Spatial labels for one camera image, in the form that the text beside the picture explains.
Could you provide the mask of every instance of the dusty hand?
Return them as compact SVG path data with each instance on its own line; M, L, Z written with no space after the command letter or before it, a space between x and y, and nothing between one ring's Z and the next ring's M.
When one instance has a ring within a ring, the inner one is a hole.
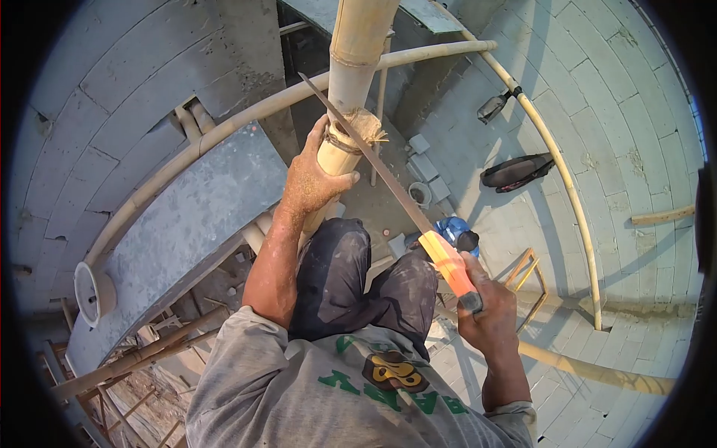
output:
M295 213L307 214L319 210L331 198L351 188L359 179L359 173L356 171L342 176L330 176L319 166L316 155L328 123L328 115L319 118L306 137L304 150L291 161L282 202Z
M470 281L483 298L483 310L478 314L466 311L458 303L458 333L480 350L487 361L518 350L516 335L516 295L505 286L491 280L478 258L461 252Z

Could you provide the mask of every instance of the bag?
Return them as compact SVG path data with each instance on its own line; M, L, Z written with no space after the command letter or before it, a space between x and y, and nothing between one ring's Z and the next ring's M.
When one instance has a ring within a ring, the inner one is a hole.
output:
M512 158L480 174L483 185L495 187L496 193L507 193L545 176L555 161L550 153Z

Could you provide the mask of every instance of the plastic container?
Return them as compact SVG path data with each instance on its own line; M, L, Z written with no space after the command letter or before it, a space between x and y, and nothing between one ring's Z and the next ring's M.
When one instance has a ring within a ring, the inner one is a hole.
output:
M414 182L408 187L408 194L419 207L427 209L431 204L431 189L422 182Z
M117 306L117 290L109 275L93 272L87 263L80 262L75 268L75 299L82 318L94 328Z

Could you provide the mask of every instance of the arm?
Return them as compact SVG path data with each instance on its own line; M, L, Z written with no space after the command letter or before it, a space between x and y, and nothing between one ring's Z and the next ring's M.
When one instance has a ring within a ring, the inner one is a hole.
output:
M359 173L329 176L316 160L328 116L316 122L306 145L289 167L286 187L274 222L244 286L243 305L284 328L296 304L296 249L306 216L351 188Z
M516 295L488 278L478 258L461 252L471 282L483 298L483 311L473 315L458 303L458 333L483 353L488 375L483 383L486 416L511 439L536 440L536 412L528 379L518 354Z

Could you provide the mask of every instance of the left hand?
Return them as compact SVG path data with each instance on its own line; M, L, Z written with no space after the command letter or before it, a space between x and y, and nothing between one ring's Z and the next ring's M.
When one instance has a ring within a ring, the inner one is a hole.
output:
M357 171L330 176L319 166L316 157L328 124L328 115L319 118L306 137L303 151L291 161L281 202L294 213L306 215L319 210L360 179Z

